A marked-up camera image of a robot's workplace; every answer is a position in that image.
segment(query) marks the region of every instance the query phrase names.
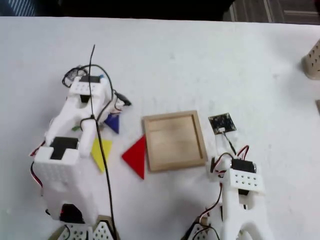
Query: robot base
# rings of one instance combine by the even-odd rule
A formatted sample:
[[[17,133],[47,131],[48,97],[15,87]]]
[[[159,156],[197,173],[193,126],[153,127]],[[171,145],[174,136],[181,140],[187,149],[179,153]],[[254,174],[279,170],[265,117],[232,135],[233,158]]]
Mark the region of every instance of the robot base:
[[[65,226],[59,227],[48,240],[113,240],[110,231],[113,231],[111,217],[99,215],[93,226],[84,224],[67,224],[69,230]]]

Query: yellow triangle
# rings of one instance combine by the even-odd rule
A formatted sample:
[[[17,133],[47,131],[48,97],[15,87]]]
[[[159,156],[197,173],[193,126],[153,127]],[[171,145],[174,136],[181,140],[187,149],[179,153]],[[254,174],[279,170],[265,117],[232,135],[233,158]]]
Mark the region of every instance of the yellow triangle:
[[[112,141],[109,140],[102,140],[102,147],[103,147],[103,151],[104,151],[104,155],[105,155],[105,161],[108,162],[108,156],[111,150],[111,146],[112,146]],[[99,139],[95,138],[93,145],[92,145],[92,150],[91,150],[91,155],[95,161],[95,163],[97,164],[98,168],[100,169],[100,171],[103,173],[105,171],[105,164],[104,164],[104,160],[102,158],[102,154],[101,154],[101,149],[100,149],[100,145],[99,145]]]

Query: red wire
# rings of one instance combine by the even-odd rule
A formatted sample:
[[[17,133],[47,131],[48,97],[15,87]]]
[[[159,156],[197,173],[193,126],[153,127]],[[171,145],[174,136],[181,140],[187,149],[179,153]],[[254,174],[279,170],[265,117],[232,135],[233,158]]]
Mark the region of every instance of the red wire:
[[[210,212],[212,209],[214,209],[218,205],[219,200],[221,198],[221,193],[222,193],[222,183],[220,182],[220,193],[219,193],[219,197],[218,197],[217,201],[215,202],[215,204],[213,204],[211,207],[209,207],[207,210],[205,210],[203,213],[200,214],[199,223],[201,223],[201,219],[204,215],[206,215],[208,212]]]
[[[234,157],[233,157],[230,153],[224,152],[224,153],[222,153],[222,154],[219,156],[218,160],[214,163],[213,169],[215,169],[216,166],[220,163],[220,160],[221,160],[221,158],[223,157],[223,155],[228,155],[228,156],[230,156],[232,159],[234,159]]]
[[[239,151],[236,155],[239,157],[240,154],[241,154],[244,150],[245,150],[245,152],[244,152],[244,154],[243,154],[243,156],[242,156],[242,160],[246,160],[246,156],[247,156],[247,153],[248,153],[248,151],[249,151],[249,145],[245,145],[243,148],[241,148],[240,151]]]
[[[44,187],[42,181],[37,177],[37,175],[35,174],[34,172],[34,161],[31,163],[31,167],[30,167],[30,172],[31,172],[31,175],[33,177],[33,179],[40,185],[41,188]]]

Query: red triangle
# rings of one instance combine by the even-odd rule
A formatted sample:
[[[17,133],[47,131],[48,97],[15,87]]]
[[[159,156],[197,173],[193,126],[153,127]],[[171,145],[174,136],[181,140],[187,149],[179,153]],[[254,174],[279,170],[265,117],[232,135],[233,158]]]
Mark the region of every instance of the red triangle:
[[[140,176],[145,179],[145,150],[146,136],[143,135],[132,147],[123,155],[123,160]]]

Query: white surface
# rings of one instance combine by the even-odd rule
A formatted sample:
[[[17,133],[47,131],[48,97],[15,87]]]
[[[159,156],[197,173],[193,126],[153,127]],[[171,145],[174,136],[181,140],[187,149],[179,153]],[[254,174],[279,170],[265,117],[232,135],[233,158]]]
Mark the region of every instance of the white surface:
[[[209,157],[208,117],[230,113],[237,149],[249,144],[247,159],[263,168],[275,238],[319,236],[320,81],[300,67],[319,26],[2,17],[0,32],[0,239],[46,239],[60,225],[45,214],[28,153],[65,102],[63,75],[89,62],[93,44],[92,63],[133,104],[120,116],[119,135],[103,132],[113,141],[108,165],[121,239],[180,239],[217,199],[204,167],[146,170],[141,180],[121,159],[143,132],[142,116],[193,109]],[[86,167],[99,213],[109,215],[106,178],[93,162]]]

